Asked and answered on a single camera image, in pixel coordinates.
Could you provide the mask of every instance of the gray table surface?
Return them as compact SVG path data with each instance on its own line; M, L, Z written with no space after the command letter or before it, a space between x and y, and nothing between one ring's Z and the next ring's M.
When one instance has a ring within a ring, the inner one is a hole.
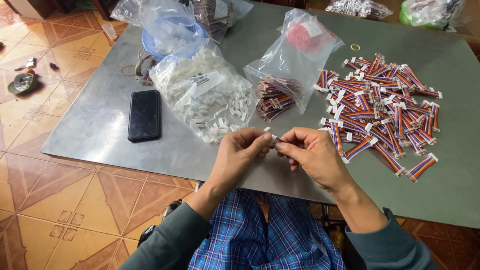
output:
M219 45L223 56L239 74L243 67L263 56L279 37L276 30L291 8L253 2L255 7L227 32ZM397 178L374 151L364 151L348 165L359 185L380 207L396 215L480 228L479 101L480 64L463 40L441 32L391 25L348 16L310 12L347 44L333 53L325 66L345 76L345 58L372 59L376 52L386 61L407 63L418 78L444 99L440 104L438 143L427 150L439 162L429 168L417 183ZM132 143L127 140L130 95L151 89L120 74L120 67L138 61L141 29L129 26L113 46L83 91L66 112L42 147L42 153L68 159L155 172L205 181L214 164L218 145L204 143L189 127L174 117L162 103L163 137ZM359 51L350 49L360 45ZM277 135L293 126L318 128L325 113L325 94L315 92L304 115L289 110L268 124ZM254 115L256 128L268 126ZM420 162L406 148L400 162L407 169ZM285 158L271 153L256 162L241 187L322 203L335 203L318 188L304 171L291 173Z

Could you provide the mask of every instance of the sleeve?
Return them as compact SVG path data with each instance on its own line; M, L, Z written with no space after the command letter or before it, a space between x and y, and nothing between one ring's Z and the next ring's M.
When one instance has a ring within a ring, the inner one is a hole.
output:
M187 269L212 225L182 203L120 266L120 270Z
M438 270L428 247L405 232L388 208L384 208L388 223L373 233L345 231L368 270L418 269Z

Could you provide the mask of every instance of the orange floor tile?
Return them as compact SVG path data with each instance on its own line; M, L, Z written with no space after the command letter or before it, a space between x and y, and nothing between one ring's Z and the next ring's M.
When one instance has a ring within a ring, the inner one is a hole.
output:
M40 148L114 42L96 11L21 18L0 0L0 269L116 270L194 181L51 158ZM127 24L111 22L118 35ZM42 83L15 96L14 69L35 57ZM50 63L59 69L52 70ZM268 219L268 205L262 204ZM321 207L312 204L316 217ZM342 219L329 207L330 217ZM398 218L440 269L480 267L479 230Z

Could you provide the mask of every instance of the smartphone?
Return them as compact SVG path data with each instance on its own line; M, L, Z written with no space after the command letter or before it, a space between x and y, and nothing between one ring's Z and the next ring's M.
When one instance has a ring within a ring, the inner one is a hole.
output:
M160 132L160 93L157 90L132 93L128 140L156 138Z

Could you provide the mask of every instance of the blue plaid fabric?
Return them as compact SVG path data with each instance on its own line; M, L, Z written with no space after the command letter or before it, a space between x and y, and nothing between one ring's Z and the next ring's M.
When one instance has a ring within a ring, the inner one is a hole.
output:
M268 219L253 192L230 192L213 214L210 238L195 251L189 269L346 269L306 202L271 196Z

